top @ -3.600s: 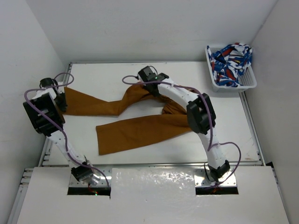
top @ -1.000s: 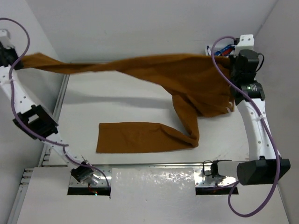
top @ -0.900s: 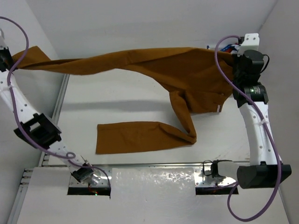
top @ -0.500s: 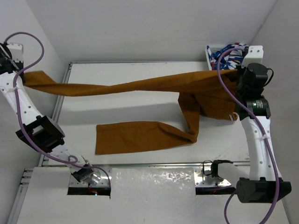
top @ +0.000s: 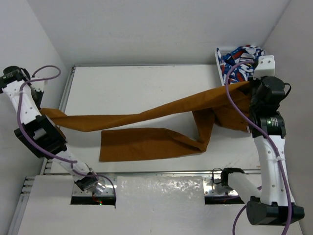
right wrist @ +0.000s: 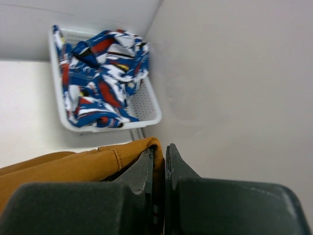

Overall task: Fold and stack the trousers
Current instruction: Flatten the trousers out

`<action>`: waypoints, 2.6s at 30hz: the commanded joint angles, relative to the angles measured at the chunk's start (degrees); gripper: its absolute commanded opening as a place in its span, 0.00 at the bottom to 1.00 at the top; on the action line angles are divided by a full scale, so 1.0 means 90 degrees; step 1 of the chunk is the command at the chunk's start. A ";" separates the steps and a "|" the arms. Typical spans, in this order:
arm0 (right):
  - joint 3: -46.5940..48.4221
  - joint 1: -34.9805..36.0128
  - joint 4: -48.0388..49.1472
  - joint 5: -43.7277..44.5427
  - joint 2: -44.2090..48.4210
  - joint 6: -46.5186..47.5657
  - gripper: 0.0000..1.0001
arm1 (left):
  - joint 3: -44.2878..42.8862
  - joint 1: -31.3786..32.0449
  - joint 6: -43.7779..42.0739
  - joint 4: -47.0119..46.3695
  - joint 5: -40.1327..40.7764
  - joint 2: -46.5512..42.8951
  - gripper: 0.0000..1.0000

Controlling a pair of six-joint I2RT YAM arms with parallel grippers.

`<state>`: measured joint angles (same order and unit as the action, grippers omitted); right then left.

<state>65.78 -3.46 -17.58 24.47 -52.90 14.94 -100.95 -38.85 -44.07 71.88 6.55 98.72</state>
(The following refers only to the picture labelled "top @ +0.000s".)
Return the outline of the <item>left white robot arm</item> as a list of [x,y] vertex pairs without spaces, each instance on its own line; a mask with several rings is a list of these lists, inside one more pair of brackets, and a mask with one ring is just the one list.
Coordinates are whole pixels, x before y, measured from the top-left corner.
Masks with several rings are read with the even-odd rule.
[[47,81],[18,66],[3,70],[0,92],[8,96],[17,113],[18,128],[14,134],[36,157],[51,160],[65,169],[81,191],[101,196],[106,189],[105,179],[71,153],[60,129],[40,112]]

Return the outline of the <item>brown trousers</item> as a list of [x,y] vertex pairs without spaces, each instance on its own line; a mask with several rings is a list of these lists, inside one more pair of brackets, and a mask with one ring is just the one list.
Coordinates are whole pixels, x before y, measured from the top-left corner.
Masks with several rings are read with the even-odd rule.
[[[214,125],[248,131],[248,122],[230,104],[226,88],[213,88],[138,114],[68,116],[58,109],[42,108],[41,114],[67,129],[101,131],[101,162],[147,161],[200,154],[206,151]],[[199,138],[165,128],[130,128],[128,124],[173,114],[192,112]]]

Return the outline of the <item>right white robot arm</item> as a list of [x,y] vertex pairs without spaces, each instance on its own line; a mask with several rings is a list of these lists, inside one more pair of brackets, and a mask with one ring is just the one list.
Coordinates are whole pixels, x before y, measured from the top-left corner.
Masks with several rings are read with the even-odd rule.
[[285,163],[285,122],[278,108],[289,94],[286,83],[274,76],[249,78],[249,125],[261,166],[258,189],[240,168],[224,168],[221,188],[235,190],[246,205],[252,225],[288,226],[304,218],[289,189]]

